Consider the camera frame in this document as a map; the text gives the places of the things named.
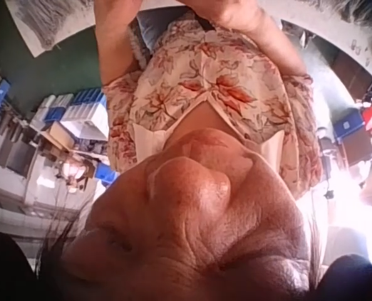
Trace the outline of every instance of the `floral pattern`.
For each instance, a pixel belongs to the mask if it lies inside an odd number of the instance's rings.
[[[133,124],[168,130],[190,107],[209,101],[247,140],[261,144],[285,132],[279,173],[298,198],[322,173],[311,84],[308,75],[282,77],[241,34],[205,32],[198,21],[179,19],[157,42],[145,70],[104,87],[111,164],[123,172],[137,163]]]

